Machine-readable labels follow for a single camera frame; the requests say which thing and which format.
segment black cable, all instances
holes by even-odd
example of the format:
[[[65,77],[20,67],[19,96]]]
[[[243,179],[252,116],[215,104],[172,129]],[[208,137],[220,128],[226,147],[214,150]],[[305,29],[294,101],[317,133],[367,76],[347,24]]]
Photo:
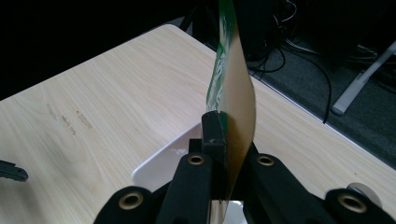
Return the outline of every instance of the black cable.
[[[374,80],[374,84],[377,85],[379,88],[384,89],[385,91],[388,91],[388,92],[390,92],[392,94],[396,94],[396,91],[392,90],[386,84],[384,84],[384,83],[382,83],[380,81]]]
[[[304,60],[306,60],[306,61],[308,61],[310,63],[312,63],[325,76],[326,82],[327,82],[327,85],[328,85],[328,89],[329,89],[329,94],[328,94],[327,104],[326,104],[326,111],[325,111],[325,115],[324,115],[324,118],[323,118],[323,121],[322,121],[322,123],[325,124],[327,122],[327,119],[329,118],[330,106],[332,104],[332,83],[330,82],[329,75],[326,73],[326,71],[324,71],[324,69],[320,65],[318,65],[315,62],[313,62],[312,60],[305,58],[304,56],[300,55],[299,53],[295,52],[294,50],[291,50],[291,51],[288,51],[288,52],[292,53],[292,54],[294,54],[294,55],[296,55],[296,56],[298,56],[298,57],[300,57],[300,58],[302,58],[302,59],[304,59]]]
[[[265,65],[266,65],[266,63],[267,63],[267,61],[268,61],[268,58],[269,58],[269,56],[267,56],[267,57],[264,58],[264,60],[263,60],[261,63],[259,63],[259,65],[254,66],[254,67],[250,66],[250,67],[248,68],[249,70],[255,72],[253,75],[256,75],[256,72],[260,72],[260,73],[262,73],[260,79],[262,79],[262,76],[264,75],[264,73],[274,73],[274,72],[279,71],[280,69],[282,69],[282,68],[285,66],[285,64],[286,64],[286,57],[285,57],[285,54],[283,53],[282,49],[280,49],[280,48],[276,48],[276,49],[279,51],[279,53],[280,53],[280,55],[281,55],[281,57],[282,57],[282,64],[281,64],[278,68],[276,68],[276,69],[273,69],[273,70],[265,70]]]

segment green card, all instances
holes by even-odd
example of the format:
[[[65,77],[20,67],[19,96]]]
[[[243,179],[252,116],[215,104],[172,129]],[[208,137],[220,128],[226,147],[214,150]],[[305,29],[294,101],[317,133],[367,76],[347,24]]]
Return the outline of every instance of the green card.
[[[221,123],[228,144],[228,200],[253,141],[256,102],[239,39],[232,0],[219,0],[219,27],[219,47],[206,96],[206,111],[218,110],[224,115]]]

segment light wood tabletop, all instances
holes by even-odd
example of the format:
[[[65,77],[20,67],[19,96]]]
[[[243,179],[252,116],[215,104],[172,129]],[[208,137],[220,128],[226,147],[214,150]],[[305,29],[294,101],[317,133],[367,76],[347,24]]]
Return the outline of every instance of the light wood tabletop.
[[[172,25],[109,50],[0,102],[1,223],[92,223],[131,172],[197,123],[215,52]],[[253,80],[254,142],[312,193],[360,182],[396,217],[396,171]]]

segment gray carpet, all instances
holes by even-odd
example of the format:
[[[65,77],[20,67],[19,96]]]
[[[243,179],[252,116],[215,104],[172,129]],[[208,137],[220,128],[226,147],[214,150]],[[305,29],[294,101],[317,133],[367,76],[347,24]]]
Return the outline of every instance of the gray carpet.
[[[181,21],[182,18],[168,23],[179,26]],[[288,48],[282,48],[282,52],[286,61],[279,71],[250,71],[251,75],[281,92],[320,120],[326,118],[329,97],[329,85],[323,70],[332,87],[330,106],[360,71],[341,66],[337,71],[331,72],[326,69],[319,56],[297,56]],[[276,69],[282,62],[279,50],[275,49],[269,55],[265,69]],[[381,88],[374,78],[367,82],[343,116],[329,112],[326,124],[396,169],[396,94]]]

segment white table leg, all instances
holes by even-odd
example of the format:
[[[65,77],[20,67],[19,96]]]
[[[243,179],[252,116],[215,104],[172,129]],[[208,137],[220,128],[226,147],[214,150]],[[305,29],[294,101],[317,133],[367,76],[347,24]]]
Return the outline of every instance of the white table leg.
[[[396,53],[396,40],[364,73],[358,74],[340,98],[338,98],[337,102],[332,106],[332,112],[337,115],[344,115],[352,101],[355,100],[356,96],[369,80],[370,76],[394,53]]]

